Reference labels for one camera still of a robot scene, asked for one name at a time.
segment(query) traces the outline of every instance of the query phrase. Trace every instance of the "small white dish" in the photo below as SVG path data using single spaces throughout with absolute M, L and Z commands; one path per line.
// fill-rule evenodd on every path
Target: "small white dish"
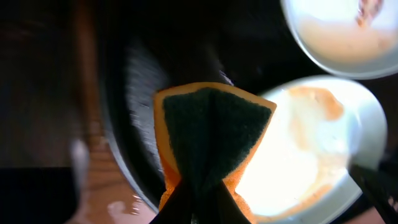
M 328 179 L 332 187 L 309 207 L 293 211 L 289 216 L 267 223 L 303 224 L 329 223 L 340 216 L 361 195 L 361 189 L 349 176 L 348 161 L 376 169 L 383 155 L 387 138 L 387 121 L 376 97 L 361 84 L 320 75 L 301 78 L 267 91 L 263 98 L 277 104 L 267 132 L 236 188 L 252 212 L 277 217 L 298 208 L 298 199 L 312 185 L 319 173 L 317 158 L 309 153 L 296 153 L 289 142 L 289 110 L 287 93 L 298 86 L 324 88 L 343 105 L 344 113 L 320 131 L 320 144 L 337 153 L 348 155 L 347 163 L 333 168 Z
M 357 80 L 397 73 L 398 1 L 383 0 L 368 27 L 356 23 L 358 4 L 359 0 L 281 0 L 294 39 L 320 68 Z M 351 59 L 358 61 L 346 63 Z

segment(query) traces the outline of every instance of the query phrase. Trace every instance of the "wooden table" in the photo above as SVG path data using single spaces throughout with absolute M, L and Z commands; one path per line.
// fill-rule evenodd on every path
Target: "wooden table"
M 87 143 L 90 149 L 90 166 L 81 202 L 75 216 L 68 224 L 149 223 L 155 213 L 134 193 L 114 160 L 103 137 L 98 100 L 95 35 L 90 10 L 77 5 L 75 28 L 78 58 L 88 123 Z M 371 209 L 347 224 L 382 224 L 381 217 Z

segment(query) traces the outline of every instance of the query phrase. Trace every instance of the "black tray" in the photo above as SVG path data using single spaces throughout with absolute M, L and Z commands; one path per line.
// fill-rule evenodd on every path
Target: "black tray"
M 124 175 L 155 211 L 165 190 L 153 129 L 156 91 L 211 81 L 260 93 L 326 74 L 294 42 L 279 1 L 118 0 L 100 1 L 95 9 L 106 134 Z M 396 77 L 363 82 L 381 101 L 389 133 L 397 136 L 398 102 L 388 100 L 395 83 Z M 389 141 L 389 149 L 395 147 Z M 360 197 L 334 223 L 370 207 Z

